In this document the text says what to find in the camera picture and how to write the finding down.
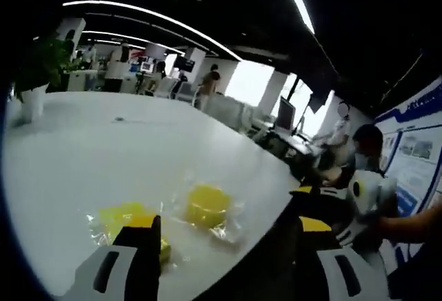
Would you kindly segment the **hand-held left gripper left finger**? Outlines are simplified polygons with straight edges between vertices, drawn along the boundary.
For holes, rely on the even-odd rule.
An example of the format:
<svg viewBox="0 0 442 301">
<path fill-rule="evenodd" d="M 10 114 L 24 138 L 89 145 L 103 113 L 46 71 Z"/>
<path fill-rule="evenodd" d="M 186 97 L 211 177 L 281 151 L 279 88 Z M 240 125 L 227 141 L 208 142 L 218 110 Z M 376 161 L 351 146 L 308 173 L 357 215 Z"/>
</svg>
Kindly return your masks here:
<svg viewBox="0 0 442 301">
<path fill-rule="evenodd" d="M 79 265 L 64 300 L 157 300 L 160 247 L 159 215 L 150 227 L 123 227 Z"/>
</svg>

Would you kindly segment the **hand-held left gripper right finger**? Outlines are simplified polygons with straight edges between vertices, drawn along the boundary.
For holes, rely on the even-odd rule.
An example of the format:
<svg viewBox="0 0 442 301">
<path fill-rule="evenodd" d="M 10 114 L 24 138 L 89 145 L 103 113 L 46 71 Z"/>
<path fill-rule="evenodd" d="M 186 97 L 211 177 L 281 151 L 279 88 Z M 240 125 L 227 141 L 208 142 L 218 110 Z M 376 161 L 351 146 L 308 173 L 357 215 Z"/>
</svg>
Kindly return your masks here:
<svg viewBox="0 0 442 301">
<path fill-rule="evenodd" d="M 338 245 L 326 223 L 299 217 L 299 300 L 389 300 L 387 271 L 378 251 Z"/>
</svg>

